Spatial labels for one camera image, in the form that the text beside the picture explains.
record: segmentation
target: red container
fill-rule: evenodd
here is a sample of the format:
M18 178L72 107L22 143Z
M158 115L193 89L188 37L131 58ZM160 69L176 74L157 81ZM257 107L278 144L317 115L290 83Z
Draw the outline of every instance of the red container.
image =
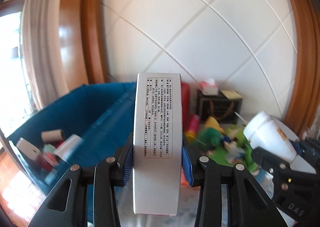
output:
M199 123L200 123L200 117L196 114L193 114L190 118L190 123L186 130L186 137L189 143L192 143L193 141L195 141L198 133Z
M189 117L189 101L190 101L190 86L181 82L181 99L182 99L182 130L188 126Z

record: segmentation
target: box label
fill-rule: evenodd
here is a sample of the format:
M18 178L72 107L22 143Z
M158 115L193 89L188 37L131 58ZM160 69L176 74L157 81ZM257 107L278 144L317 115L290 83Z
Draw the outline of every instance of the box label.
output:
M148 77L144 157L172 158L172 78Z

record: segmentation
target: white box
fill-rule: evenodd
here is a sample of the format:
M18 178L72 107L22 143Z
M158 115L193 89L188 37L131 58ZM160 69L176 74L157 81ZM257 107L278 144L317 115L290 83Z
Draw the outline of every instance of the white box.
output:
M133 133L136 214L177 214L181 153L180 74L138 74Z
M24 138L19 139L17 148L33 161L36 161L38 156L41 154L40 149L26 141Z

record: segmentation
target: white container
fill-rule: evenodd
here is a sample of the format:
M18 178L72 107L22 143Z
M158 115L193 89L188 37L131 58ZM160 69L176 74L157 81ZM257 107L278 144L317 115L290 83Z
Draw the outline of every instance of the white container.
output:
M136 214L177 214L181 110L180 74L138 74L133 133L133 211Z
M41 154L40 149L26 141L24 138L20 138L17 143L17 148L33 161L36 161L38 156Z
M282 129L264 111L250 120L243 133L253 149L261 147L289 163L292 163L297 156Z

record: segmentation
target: blue gripper pad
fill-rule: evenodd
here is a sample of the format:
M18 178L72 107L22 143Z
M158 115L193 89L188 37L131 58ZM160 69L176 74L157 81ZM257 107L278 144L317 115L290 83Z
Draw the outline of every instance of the blue gripper pad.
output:
M127 157L123 165L123 177L122 177L123 185L125 185L130 179L130 175L132 172L132 165L133 165L133 143L131 143L131 146L129 148Z
M192 176L192 167L185 147L182 147L182 170L186 181L190 186L192 186L194 181Z

